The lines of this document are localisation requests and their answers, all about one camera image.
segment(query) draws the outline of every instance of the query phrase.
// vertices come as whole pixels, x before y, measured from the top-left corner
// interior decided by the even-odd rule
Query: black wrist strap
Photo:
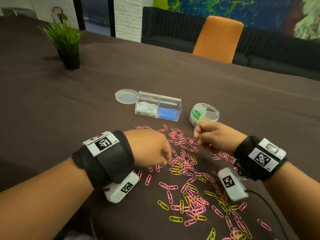
[[[86,171],[94,188],[104,187],[111,182],[121,183],[132,171],[134,156],[125,134],[117,130],[113,135],[119,143],[96,157],[85,145],[72,154],[75,165]]]
[[[235,150],[234,156],[239,171],[252,180],[266,181],[287,162],[287,158],[279,159],[263,147],[261,140],[255,136],[248,136]]]

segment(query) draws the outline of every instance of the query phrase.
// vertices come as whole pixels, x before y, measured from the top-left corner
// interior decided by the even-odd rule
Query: black pot
[[[79,69],[80,68],[80,56],[79,54],[62,54],[58,50],[59,56],[61,57],[61,60],[63,61],[64,66],[69,70]]]

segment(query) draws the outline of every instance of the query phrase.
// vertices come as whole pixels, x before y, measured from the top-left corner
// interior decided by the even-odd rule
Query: potted plant
[[[80,31],[67,26],[66,20],[57,24],[48,24],[41,28],[47,38],[51,40],[67,69],[80,67],[79,39]]]

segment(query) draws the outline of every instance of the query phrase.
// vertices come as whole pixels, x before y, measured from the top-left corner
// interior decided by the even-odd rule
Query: orange chair
[[[243,30],[243,23],[219,16],[207,17],[193,54],[231,63]]]

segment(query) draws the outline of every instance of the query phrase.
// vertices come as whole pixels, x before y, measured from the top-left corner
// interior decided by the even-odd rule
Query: hand
[[[212,153],[226,152],[233,156],[234,151],[247,136],[219,122],[200,122],[194,128],[194,138],[199,146]]]
[[[134,164],[141,167],[171,163],[171,146],[166,136],[153,129],[125,131],[134,156]]]

